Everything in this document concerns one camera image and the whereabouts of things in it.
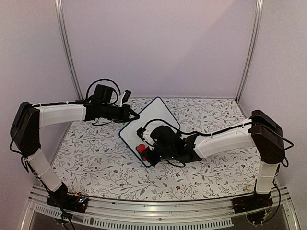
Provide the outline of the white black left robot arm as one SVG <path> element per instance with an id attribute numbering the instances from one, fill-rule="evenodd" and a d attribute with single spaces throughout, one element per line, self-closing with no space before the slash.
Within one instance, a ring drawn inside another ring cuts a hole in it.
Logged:
<path id="1" fill-rule="evenodd" d="M 121 92 L 119 87 L 98 84 L 92 95 L 82 100 L 37 103 L 21 102 L 13 120 L 10 145 L 22 157 L 25 168 L 32 170 L 44 187 L 53 192 L 52 199 L 61 208 L 71 204 L 66 194 L 67 187 L 57 176 L 43 152 L 43 131 L 52 126 L 72 122 L 89 122 L 105 119 L 111 123 L 127 123 L 139 119 L 139 115 L 127 104 L 129 90 Z"/>

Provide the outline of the small whiteboard blue frame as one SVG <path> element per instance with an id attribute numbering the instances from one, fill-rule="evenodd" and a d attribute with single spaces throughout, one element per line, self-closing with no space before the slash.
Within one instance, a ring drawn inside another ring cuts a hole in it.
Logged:
<path id="1" fill-rule="evenodd" d="M 176 129 L 180 129 L 180 124 L 161 97 L 155 97 L 152 101 L 150 101 L 149 104 L 139 112 L 139 116 L 139 119 L 127 123 L 119 131 L 119 137 L 126 144 L 129 150 L 131 150 L 131 152 L 136 156 L 138 161 L 144 167 L 150 168 L 150 163 L 143 161 L 136 150 L 136 147 L 140 144 L 144 144 L 146 147 L 148 147 L 147 143 L 143 142 L 141 138 L 138 137 L 137 130 L 139 128 L 145 128 L 146 132 L 149 133 L 158 126 L 165 124 L 164 122 L 154 121 L 149 125 L 146 125 L 147 122 L 153 119 L 162 119 L 174 126 Z"/>

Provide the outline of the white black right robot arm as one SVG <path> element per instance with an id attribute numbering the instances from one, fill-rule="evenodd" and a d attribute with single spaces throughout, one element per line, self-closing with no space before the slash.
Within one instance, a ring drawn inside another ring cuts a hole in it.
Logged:
<path id="1" fill-rule="evenodd" d="M 255 193 L 248 199 L 252 209 L 267 200 L 278 165 L 285 158 L 285 138 L 282 128 L 261 110 L 252 111 L 242 123 L 213 133 L 193 131 L 184 133 L 165 120 L 162 125 L 148 130 L 153 119 L 137 130 L 137 136 L 148 147 L 138 150 L 141 158 L 155 166 L 161 160 L 176 160 L 182 165 L 200 161 L 216 153 L 244 147 L 255 147 L 260 154 L 260 168 Z"/>

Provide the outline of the red whiteboard eraser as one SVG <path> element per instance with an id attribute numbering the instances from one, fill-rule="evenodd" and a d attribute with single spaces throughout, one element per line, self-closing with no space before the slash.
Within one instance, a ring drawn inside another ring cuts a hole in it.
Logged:
<path id="1" fill-rule="evenodd" d="M 143 161 L 146 161 L 146 146 L 144 144 L 140 144 L 136 147 L 136 151 L 139 153 L 140 158 Z"/>

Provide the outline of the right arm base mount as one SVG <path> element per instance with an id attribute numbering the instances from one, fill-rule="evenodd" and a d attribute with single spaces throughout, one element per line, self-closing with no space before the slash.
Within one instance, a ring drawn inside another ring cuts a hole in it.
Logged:
<path id="1" fill-rule="evenodd" d="M 253 193 L 248 196 L 232 199 L 232 208 L 234 212 L 243 213 L 253 211 L 260 208 L 265 208 L 273 204 L 271 194 Z"/>

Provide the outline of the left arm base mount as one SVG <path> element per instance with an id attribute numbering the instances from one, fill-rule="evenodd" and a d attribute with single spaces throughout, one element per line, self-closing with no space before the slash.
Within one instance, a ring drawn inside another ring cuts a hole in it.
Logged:
<path id="1" fill-rule="evenodd" d="M 67 186 L 62 182 L 55 192 L 48 192 L 47 204 L 64 210 L 85 213 L 88 206 L 88 198 L 88 195 L 84 195 L 81 192 L 69 193 Z"/>

